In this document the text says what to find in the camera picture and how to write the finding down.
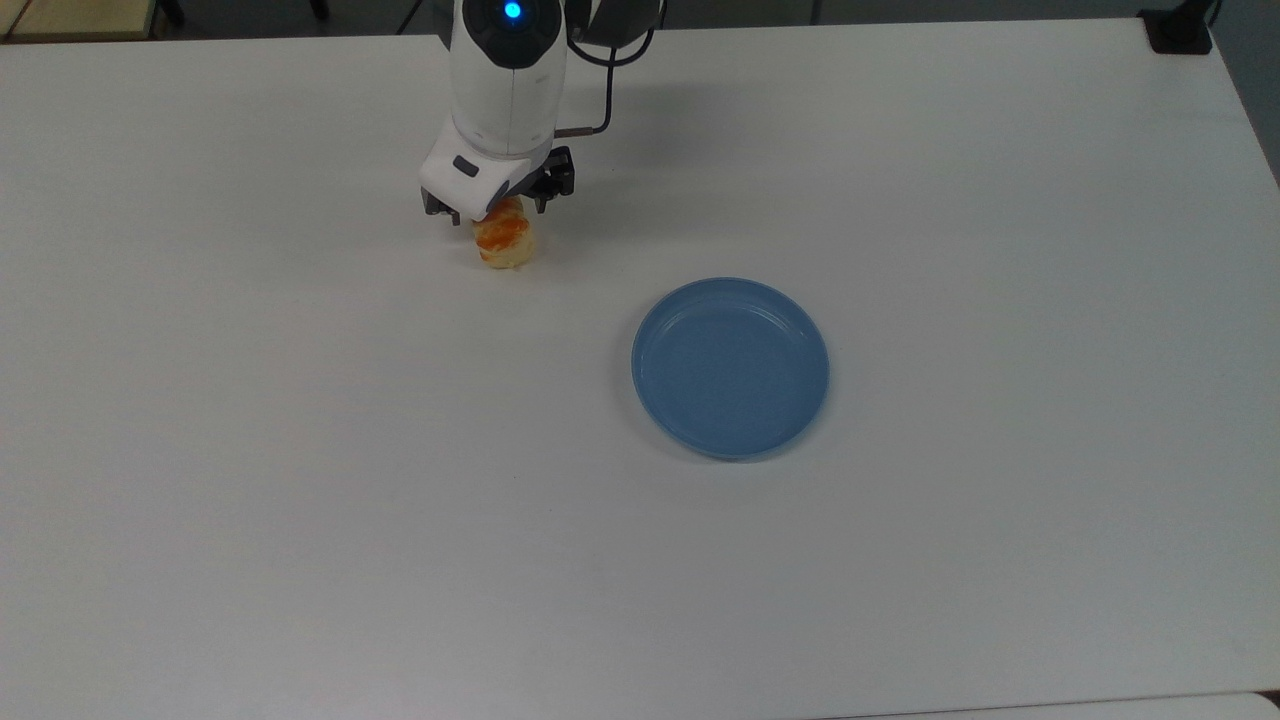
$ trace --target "blue plate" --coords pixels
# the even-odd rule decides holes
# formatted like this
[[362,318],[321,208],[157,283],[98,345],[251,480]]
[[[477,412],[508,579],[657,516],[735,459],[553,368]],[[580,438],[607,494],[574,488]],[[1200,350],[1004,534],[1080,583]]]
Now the blue plate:
[[663,297],[636,332],[631,379],[671,437],[742,460],[795,439],[822,407],[827,346],[790,297],[710,278]]

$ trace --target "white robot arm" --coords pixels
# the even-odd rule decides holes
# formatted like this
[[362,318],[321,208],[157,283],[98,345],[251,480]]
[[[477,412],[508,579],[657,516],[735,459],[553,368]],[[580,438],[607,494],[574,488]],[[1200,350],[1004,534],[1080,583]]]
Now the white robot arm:
[[538,209],[573,191],[567,147],[552,150],[570,37],[621,47],[650,29],[660,0],[452,0],[452,113],[419,172],[429,214],[483,219],[511,195]]

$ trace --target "black clamp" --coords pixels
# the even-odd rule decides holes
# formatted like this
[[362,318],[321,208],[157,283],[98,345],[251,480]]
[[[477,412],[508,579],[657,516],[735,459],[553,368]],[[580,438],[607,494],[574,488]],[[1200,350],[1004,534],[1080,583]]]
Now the black clamp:
[[[431,195],[422,190],[422,208],[426,210],[428,215],[440,215],[448,213],[449,218],[453,219],[453,224],[458,225],[462,223],[462,217],[457,210],[449,208],[439,197]],[[534,205],[538,208],[538,214],[543,214],[547,210],[547,201],[554,200],[561,195],[573,195],[573,155],[568,151],[568,147],[557,147],[547,155],[543,160],[541,167],[539,167],[532,173],[520,181],[513,190],[506,193],[508,197],[513,195],[524,195],[525,197],[532,199]]]

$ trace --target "bread roll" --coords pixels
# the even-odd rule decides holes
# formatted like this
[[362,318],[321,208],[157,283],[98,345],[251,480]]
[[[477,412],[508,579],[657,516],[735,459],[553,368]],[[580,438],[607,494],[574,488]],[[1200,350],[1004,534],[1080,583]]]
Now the bread roll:
[[536,241],[520,196],[503,197],[479,223],[472,222],[480,259],[490,268],[515,268],[529,261]]

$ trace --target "white table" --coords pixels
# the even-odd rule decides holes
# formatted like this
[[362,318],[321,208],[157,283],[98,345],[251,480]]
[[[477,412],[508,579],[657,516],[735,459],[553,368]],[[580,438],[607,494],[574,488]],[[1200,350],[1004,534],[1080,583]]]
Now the white table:
[[[1280,192],[1138,20],[663,32],[518,272],[434,38],[0,47],[0,716],[782,720],[1280,685]],[[562,120],[596,120],[573,63]],[[745,275],[726,464],[631,336]]]

